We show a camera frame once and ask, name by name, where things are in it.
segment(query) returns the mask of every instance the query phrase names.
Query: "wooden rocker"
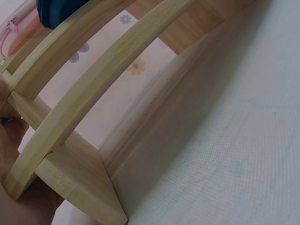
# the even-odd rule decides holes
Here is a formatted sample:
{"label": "wooden rocker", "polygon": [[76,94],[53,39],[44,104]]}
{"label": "wooden rocker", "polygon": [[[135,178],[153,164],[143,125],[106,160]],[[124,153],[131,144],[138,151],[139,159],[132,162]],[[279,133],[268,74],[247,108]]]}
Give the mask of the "wooden rocker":
{"label": "wooden rocker", "polygon": [[[253,0],[90,0],[59,27],[40,27],[0,66],[9,91],[0,117],[23,117],[36,132],[4,182],[17,200],[38,176],[59,195],[104,225],[127,217],[98,151],[74,129],[126,68],[160,37],[176,53]],[[122,10],[139,20],[51,110],[39,97],[67,60]],[[188,51],[185,60],[193,59]]]}

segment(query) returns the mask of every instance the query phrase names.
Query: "purple flower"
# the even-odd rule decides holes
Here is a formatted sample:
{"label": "purple flower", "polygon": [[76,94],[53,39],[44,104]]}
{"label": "purple flower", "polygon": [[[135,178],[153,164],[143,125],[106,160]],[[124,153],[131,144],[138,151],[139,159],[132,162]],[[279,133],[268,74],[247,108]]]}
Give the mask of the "purple flower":
{"label": "purple flower", "polygon": [[79,60],[79,54],[78,52],[81,53],[87,53],[90,49],[90,46],[88,44],[84,44],[71,58],[70,62],[76,63]]}
{"label": "purple flower", "polygon": [[122,24],[129,24],[131,22],[131,17],[128,15],[123,15],[121,16],[120,21],[122,22]]}

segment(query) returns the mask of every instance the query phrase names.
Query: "orange flower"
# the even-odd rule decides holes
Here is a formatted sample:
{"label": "orange flower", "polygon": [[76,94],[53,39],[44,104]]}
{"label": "orange flower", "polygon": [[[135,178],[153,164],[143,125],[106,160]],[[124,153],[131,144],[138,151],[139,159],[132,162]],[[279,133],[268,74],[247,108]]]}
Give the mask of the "orange flower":
{"label": "orange flower", "polygon": [[143,71],[145,71],[145,62],[143,62],[140,58],[137,58],[127,69],[127,71],[131,72],[132,75],[141,75]]}

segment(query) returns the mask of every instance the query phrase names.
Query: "textured white cloth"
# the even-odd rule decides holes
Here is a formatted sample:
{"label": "textured white cloth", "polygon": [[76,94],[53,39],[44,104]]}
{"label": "textured white cloth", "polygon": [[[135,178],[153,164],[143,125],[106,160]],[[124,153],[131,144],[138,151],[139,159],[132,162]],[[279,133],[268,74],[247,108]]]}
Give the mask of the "textured white cloth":
{"label": "textured white cloth", "polygon": [[300,224],[300,1],[222,30],[113,178],[130,225]]}

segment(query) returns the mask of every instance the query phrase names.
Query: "blue object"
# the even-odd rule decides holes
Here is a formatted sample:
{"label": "blue object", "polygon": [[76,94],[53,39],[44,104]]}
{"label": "blue object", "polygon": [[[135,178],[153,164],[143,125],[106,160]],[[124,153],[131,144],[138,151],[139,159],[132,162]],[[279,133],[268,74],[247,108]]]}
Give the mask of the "blue object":
{"label": "blue object", "polygon": [[89,0],[37,0],[41,23],[55,29]]}

